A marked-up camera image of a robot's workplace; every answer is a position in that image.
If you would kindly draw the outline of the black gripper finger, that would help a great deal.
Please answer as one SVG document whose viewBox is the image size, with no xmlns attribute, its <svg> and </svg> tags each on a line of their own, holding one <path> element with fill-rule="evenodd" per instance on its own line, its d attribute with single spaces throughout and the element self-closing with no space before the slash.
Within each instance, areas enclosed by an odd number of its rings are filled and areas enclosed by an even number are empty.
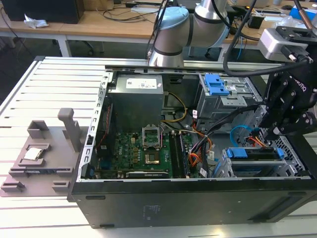
<svg viewBox="0 0 317 238">
<path fill-rule="evenodd" d="M 289 86 L 279 86 L 272 94 L 269 104 L 270 140 L 275 140 L 278 135 L 289 132 L 294 121 L 291 111 L 295 98 L 296 92 L 294 89 L 290 89 Z"/>
<path fill-rule="evenodd" d="M 279 121 L 280 106 L 283 104 L 280 96 L 287 87 L 287 79 L 283 72 L 274 73 L 269 76 L 265 90 L 266 113 L 263 116 L 260 127 L 269 128 Z"/>
</svg>

